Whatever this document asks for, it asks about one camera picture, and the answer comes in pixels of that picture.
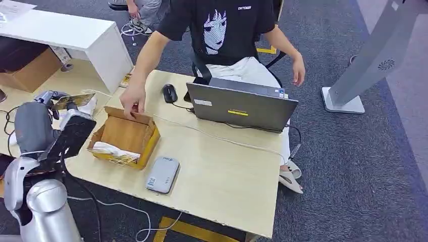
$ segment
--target man's left hand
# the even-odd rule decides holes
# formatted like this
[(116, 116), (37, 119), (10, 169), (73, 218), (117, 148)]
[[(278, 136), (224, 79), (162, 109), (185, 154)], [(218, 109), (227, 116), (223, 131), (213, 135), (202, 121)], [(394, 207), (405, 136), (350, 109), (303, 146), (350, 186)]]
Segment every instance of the man's left hand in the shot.
[(305, 63), (303, 57), (299, 53), (293, 58), (293, 84), (300, 87), (305, 80)]

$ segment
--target foot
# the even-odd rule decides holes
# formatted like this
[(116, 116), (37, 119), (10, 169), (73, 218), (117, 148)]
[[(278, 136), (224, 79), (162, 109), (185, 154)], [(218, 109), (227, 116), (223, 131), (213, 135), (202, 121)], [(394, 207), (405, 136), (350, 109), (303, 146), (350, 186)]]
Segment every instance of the foot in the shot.
[(292, 191), (302, 194), (303, 187), (296, 181), (300, 176), (301, 171), (299, 167), (289, 160), (288, 164), (280, 166), (278, 181)]
[(278, 177), (278, 181), (288, 187), (290, 190), (297, 192), (299, 194), (303, 194), (303, 187), (294, 179), (293, 174), (290, 171), (280, 171), (280, 176)]
[(148, 26), (144, 25), (136, 18), (130, 21), (129, 27), (135, 30), (136, 32), (144, 35), (151, 35), (153, 33), (153, 31)]

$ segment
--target speaker grille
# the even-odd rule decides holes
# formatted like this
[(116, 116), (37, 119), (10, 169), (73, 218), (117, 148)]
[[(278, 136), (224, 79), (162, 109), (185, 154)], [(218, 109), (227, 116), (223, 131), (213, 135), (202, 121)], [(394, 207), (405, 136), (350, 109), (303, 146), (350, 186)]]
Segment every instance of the speaker grille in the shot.
[(395, 60), (389, 59), (389, 60), (385, 60), (385, 61), (381, 62), (378, 65), (378, 69), (380, 71), (386, 71), (386, 70), (394, 68), (394, 66), (395, 66)]

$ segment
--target computer mouse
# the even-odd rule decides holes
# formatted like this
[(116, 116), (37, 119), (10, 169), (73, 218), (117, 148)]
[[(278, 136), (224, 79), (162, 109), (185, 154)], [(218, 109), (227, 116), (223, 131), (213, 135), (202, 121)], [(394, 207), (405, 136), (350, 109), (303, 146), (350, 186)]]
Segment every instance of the computer mouse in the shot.
[(167, 103), (173, 103), (177, 101), (177, 92), (175, 91), (175, 87), (171, 84), (166, 84), (162, 88), (162, 92), (164, 93), (164, 99)]

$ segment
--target paper sheet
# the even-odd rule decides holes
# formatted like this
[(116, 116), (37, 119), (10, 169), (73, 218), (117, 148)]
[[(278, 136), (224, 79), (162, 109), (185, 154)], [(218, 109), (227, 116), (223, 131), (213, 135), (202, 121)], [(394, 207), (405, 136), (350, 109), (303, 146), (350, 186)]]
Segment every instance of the paper sheet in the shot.
[(36, 5), (11, 0), (0, 2), (0, 28), (35, 7)]

